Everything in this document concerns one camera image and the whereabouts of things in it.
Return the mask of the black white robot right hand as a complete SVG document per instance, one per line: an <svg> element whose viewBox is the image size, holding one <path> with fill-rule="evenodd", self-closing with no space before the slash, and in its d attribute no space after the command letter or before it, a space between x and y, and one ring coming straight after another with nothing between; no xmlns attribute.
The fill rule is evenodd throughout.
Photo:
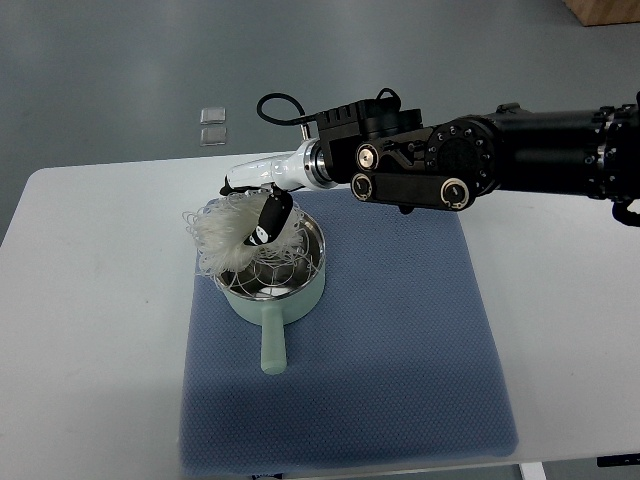
<svg viewBox="0 0 640 480"><path fill-rule="evenodd" d="M260 247L273 243L283 231L293 210L291 191L319 187L313 175L315 139L304 141L293 153L263 157L230 169L220 194L265 193L254 229L244 245Z"/></svg>

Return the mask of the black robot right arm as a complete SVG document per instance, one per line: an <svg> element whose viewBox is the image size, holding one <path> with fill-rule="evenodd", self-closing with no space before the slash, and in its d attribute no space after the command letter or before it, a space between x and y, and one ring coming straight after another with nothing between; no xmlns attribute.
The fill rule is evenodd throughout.
<svg viewBox="0 0 640 480"><path fill-rule="evenodd" d="M609 200L636 227L639 106L534 113L517 103L425 126L391 89L315 115L306 173L347 184L361 202L461 211L495 190Z"/></svg>

